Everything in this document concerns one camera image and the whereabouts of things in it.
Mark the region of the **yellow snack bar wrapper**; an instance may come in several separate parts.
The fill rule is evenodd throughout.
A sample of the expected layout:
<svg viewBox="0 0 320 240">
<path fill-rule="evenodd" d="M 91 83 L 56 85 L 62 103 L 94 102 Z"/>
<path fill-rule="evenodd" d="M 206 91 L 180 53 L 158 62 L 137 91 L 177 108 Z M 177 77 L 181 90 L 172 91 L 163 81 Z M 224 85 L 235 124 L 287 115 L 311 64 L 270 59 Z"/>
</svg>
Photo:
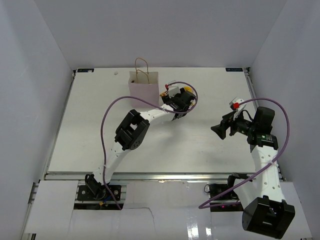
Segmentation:
<svg viewBox="0 0 320 240">
<path fill-rule="evenodd" d="M 184 89 L 184 101 L 190 106 L 193 106 L 196 100 L 196 96 L 194 94 L 193 89 L 189 86 L 184 86 L 183 89 Z"/>
</svg>

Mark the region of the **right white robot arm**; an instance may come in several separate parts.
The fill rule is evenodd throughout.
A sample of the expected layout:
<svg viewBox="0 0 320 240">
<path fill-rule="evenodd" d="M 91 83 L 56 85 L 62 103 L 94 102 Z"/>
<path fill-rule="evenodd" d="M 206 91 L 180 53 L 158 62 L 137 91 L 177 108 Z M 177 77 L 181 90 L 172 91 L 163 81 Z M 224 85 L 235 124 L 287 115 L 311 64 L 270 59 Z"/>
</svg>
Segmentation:
<svg viewBox="0 0 320 240">
<path fill-rule="evenodd" d="M 211 127 L 222 140 L 226 131 L 247 137 L 257 176 L 255 182 L 248 176 L 233 173 L 231 183 L 225 188 L 226 195 L 239 199 L 243 208 L 242 228 L 274 239 L 281 239 L 293 218 L 295 207 L 286 202 L 278 172 L 278 140 L 271 134 L 275 111 L 258 107 L 254 118 L 246 120 L 243 112 L 234 110 L 224 116 L 220 124 Z"/>
</svg>

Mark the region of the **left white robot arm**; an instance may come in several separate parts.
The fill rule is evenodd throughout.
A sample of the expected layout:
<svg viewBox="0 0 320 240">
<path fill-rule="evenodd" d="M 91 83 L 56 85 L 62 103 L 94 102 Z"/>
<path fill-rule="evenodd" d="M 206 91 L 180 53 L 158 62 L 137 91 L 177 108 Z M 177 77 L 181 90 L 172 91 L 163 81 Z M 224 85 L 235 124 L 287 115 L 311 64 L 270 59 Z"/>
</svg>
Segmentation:
<svg viewBox="0 0 320 240">
<path fill-rule="evenodd" d="M 113 146 L 106 151 L 104 143 L 104 123 L 111 107 L 119 100 L 132 99 L 143 102 L 153 107 L 151 110 L 138 112 L 130 110 L 115 130 Z M 111 178 L 125 156 L 137 149 L 146 136 L 151 125 L 171 122 L 184 117 L 190 112 L 198 100 L 198 93 L 195 89 L 173 87 L 169 88 L 161 96 L 163 105 L 157 106 L 141 98 L 134 96 L 123 96 L 114 100 L 107 108 L 100 126 L 100 138 L 103 151 L 103 165 L 98 170 L 85 176 L 85 185 L 88 193 L 96 200 L 103 200 L 108 196 L 114 196 L 109 187 Z"/>
</svg>

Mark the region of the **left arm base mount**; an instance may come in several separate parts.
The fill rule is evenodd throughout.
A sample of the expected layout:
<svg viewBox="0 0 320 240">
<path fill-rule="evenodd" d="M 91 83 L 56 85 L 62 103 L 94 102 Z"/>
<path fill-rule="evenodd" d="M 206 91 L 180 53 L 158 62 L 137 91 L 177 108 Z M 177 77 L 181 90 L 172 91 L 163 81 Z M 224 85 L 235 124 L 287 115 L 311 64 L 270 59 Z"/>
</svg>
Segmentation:
<svg viewBox="0 0 320 240">
<path fill-rule="evenodd" d="M 75 210 L 121 210 L 123 203 L 121 201 L 122 186 L 109 185 L 110 191 L 105 185 L 96 181 L 93 174 L 87 174 L 84 178 L 84 184 L 78 186 L 74 209 Z"/>
</svg>

